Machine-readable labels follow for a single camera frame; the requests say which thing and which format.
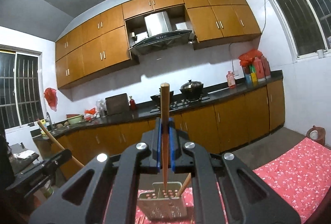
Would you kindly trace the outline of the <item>green basin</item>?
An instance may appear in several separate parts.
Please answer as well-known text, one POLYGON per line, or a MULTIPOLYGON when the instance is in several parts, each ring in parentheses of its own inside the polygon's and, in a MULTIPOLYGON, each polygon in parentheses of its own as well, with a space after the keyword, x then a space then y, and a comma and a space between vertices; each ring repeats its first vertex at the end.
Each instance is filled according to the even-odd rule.
POLYGON ((84 119, 83 115, 76 115, 76 116, 69 117, 67 119, 67 121, 70 125, 74 125, 74 124, 78 124, 78 123, 82 122, 83 119, 84 119))

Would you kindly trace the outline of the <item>clear plastic bag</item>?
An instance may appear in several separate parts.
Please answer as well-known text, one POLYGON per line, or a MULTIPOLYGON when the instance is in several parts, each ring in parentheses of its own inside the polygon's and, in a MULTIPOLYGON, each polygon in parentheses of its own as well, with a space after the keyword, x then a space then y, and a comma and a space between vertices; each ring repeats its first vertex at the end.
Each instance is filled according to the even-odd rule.
POLYGON ((107 115, 106 101, 105 100, 97 100, 96 108, 99 112, 100 117, 105 117, 107 115))

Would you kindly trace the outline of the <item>red bottle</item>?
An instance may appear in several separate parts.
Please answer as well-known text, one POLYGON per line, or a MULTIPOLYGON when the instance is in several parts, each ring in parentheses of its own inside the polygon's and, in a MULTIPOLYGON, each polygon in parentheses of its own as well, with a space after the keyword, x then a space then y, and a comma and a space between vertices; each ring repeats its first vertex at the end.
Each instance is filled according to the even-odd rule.
POLYGON ((129 96, 129 104, 132 111, 136 110, 136 103, 132 96, 129 96))

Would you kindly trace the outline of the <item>steel range hood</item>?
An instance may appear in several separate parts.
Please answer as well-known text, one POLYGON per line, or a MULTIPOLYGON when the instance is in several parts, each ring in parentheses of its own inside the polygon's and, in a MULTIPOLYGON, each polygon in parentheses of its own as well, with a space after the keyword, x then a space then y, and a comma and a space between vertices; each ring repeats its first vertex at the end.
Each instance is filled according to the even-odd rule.
POLYGON ((125 21, 129 51, 142 56, 195 40, 194 30, 183 6, 141 15, 125 21))

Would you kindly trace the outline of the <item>upper wooden cabinets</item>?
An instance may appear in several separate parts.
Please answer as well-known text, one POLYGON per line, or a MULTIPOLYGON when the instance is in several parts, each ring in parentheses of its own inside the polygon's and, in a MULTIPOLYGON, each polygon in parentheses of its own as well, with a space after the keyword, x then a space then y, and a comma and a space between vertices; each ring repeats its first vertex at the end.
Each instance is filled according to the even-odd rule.
POLYGON ((90 18, 56 42, 57 86, 72 88, 176 45, 192 43, 198 50, 260 35, 246 0, 130 0, 90 18))

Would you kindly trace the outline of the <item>pink bottle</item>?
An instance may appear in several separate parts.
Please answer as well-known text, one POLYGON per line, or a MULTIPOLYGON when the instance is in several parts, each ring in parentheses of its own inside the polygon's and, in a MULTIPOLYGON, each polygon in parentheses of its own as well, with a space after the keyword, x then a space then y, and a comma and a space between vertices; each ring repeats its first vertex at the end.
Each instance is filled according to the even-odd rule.
POLYGON ((228 71, 227 75, 227 83, 228 83, 228 87, 233 89, 236 87, 236 81, 235 81, 235 74, 233 71, 228 71))

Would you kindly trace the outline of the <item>red plastic bag hanging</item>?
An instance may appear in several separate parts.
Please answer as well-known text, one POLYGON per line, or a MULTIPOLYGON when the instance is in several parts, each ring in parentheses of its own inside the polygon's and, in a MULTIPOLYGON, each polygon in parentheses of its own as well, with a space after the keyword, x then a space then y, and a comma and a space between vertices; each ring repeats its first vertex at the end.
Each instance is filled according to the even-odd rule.
POLYGON ((58 104, 57 91, 53 88, 47 88, 44 91, 44 98, 46 99, 50 109, 56 112, 58 104))

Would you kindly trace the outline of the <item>red bag on counter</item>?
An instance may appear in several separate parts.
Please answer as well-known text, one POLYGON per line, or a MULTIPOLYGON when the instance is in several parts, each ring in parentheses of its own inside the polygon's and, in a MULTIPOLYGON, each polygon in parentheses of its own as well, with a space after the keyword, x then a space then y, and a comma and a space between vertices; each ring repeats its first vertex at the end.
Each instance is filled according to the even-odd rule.
POLYGON ((89 110, 84 111, 84 120, 85 121, 93 121, 96 117, 96 108, 91 108, 89 110))

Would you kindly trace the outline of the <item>lidded black pot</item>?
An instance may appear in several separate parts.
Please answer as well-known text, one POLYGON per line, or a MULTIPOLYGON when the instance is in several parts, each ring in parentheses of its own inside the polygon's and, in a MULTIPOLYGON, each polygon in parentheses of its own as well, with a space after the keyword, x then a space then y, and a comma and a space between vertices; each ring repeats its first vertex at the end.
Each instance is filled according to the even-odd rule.
POLYGON ((198 100, 203 94, 204 84, 200 81, 189 80, 180 88, 186 100, 198 100))

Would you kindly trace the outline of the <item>left window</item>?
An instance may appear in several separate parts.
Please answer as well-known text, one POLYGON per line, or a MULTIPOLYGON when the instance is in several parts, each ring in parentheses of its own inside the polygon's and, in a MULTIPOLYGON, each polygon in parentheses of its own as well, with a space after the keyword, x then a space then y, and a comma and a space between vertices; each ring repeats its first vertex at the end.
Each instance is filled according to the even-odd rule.
POLYGON ((44 118, 39 86, 39 57, 1 50, 1 125, 22 127, 44 118))

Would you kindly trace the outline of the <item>red floral tablecloth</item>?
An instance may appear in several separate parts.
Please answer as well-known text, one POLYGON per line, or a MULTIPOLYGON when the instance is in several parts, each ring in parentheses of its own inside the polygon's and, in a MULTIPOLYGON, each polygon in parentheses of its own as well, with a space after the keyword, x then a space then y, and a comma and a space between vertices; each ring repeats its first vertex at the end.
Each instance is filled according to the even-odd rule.
POLYGON ((252 170, 235 154, 181 145, 196 223, 322 223, 330 212, 330 150, 309 139, 252 170))

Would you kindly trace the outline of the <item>beige perforated utensil holder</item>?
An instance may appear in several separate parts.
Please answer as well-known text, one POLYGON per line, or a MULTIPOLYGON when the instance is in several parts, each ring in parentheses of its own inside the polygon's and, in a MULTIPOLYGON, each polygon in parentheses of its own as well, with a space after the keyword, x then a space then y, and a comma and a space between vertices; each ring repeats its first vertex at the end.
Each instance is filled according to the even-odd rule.
POLYGON ((151 221, 177 220, 187 217, 187 208, 183 196, 176 196, 182 183, 171 181, 164 188, 162 182, 152 183, 153 191, 138 195, 137 206, 151 221))

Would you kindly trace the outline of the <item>yellow detergent bottle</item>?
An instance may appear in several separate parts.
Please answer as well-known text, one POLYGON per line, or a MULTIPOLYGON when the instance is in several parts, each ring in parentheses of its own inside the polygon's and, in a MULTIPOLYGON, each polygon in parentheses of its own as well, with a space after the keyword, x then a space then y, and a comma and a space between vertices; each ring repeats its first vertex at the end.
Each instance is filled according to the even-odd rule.
MULTIPOLYGON (((44 128, 47 129, 47 122, 46 122, 46 120, 45 119, 41 119, 39 121, 44 126, 44 128)), ((46 136, 46 133, 44 132, 44 129, 42 127, 39 127, 39 128, 40 128, 41 135, 46 136)))

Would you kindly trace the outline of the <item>faucet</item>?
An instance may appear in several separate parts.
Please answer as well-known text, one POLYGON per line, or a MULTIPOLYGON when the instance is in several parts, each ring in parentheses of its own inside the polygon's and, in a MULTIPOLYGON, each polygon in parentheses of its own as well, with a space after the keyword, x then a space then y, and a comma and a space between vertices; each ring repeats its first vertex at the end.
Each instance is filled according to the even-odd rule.
POLYGON ((51 120, 51 118, 50 118, 50 114, 49 114, 49 112, 46 112, 46 117, 47 117, 47 121, 48 121, 48 123, 49 123, 50 129, 51 129, 51 130, 54 130, 54 126, 53 126, 52 120, 51 120))

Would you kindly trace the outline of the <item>gas stove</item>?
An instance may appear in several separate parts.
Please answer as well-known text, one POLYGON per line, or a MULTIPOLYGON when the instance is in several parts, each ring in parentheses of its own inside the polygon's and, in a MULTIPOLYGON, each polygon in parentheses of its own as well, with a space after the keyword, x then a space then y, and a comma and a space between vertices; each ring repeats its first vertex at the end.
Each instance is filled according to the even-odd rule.
MULTIPOLYGON (((160 112, 161 111, 161 95, 155 95, 155 96, 151 96, 151 99, 157 104, 154 108, 152 108, 150 110, 150 113, 155 113, 155 112, 160 112)), ((202 103, 203 101, 209 100, 210 98, 208 96, 203 96, 200 97, 197 100, 193 100, 193 101, 188 101, 188 100, 179 100, 179 101, 171 101, 170 105, 169 105, 169 110, 170 112, 178 110, 178 109, 182 109, 182 108, 186 108, 186 107, 190 107, 190 106, 195 106, 199 103, 202 103)))

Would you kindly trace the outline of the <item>lower wooden kitchen cabinets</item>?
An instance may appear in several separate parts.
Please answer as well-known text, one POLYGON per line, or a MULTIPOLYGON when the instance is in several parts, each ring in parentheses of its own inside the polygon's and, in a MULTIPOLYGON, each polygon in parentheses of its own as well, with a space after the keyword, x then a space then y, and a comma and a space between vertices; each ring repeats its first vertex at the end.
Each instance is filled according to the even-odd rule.
MULTIPOLYGON (((283 126, 285 101, 283 80, 275 78, 265 85, 224 89, 206 104, 171 113, 174 126, 188 134, 191 141, 210 153, 222 153, 254 142, 283 126)), ((52 135, 82 164, 99 153, 115 155, 138 143, 142 134, 156 126, 156 117, 130 115, 116 124, 110 117, 61 128, 52 135)))

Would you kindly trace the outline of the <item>dark cutting board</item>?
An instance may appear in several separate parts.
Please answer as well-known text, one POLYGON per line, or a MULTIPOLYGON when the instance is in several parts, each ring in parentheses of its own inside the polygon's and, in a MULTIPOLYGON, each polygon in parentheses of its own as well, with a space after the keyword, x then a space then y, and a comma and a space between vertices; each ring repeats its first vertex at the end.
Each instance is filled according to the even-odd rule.
POLYGON ((109 116, 127 113, 130 111, 128 96, 126 93, 107 97, 106 108, 109 116))

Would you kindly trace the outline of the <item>red bag with bottles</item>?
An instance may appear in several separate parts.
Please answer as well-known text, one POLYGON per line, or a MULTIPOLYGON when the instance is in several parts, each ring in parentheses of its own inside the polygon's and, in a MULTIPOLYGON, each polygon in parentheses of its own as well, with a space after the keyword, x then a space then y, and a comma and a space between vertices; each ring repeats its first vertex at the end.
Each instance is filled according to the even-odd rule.
POLYGON ((269 62, 260 50, 252 49, 240 55, 239 61, 248 84, 264 83, 271 78, 269 62))

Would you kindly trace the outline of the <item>wooden chopstick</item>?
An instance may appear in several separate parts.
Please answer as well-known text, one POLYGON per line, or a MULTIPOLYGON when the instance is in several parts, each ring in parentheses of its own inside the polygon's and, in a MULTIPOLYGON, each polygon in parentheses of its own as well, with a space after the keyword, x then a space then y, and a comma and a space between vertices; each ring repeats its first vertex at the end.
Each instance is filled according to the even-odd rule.
POLYGON ((169 160, 169 83, 161 84, 161 121, 162 121, 162 173, 163 185, 167 190, 168 160, 169 160))
MULTIPOLYGON (((54 136, 51 135, 51 133, 48 131, 48 129, 44 128, 44 126, 40 123, 39 120, 37 121, 37 124, 38 124, 40 127, 42 127, 42 128, 44 129, 44 132, 46 133, 46 136, 48 136, 48 138, 49 138, 54 144, 56 144, 60 149, 65 150, 65 147, 63 147, 62 144, 60 144, 60 143, 58 142, 58 140, 56 140, 56 139, 54 138, 54 136)), ((80 168, 84 168, 84 167, 85 167, 85 166, 84 166, 79 160, 77 160, 74 156, 72 156, 72 159, 73 159, 73 161, 74 161, 74 162, 75 162, 80 168)))
POLYGON ((191 182, 191 173, 189 173, 184 181, 184 183, 182 184, 182 187, 180 187, 180 189, 178 190, 178 192, 176 193, 176 197, 180 197, 183 192, 185 191, 185 189, 188 187, 188 185, 191 182))

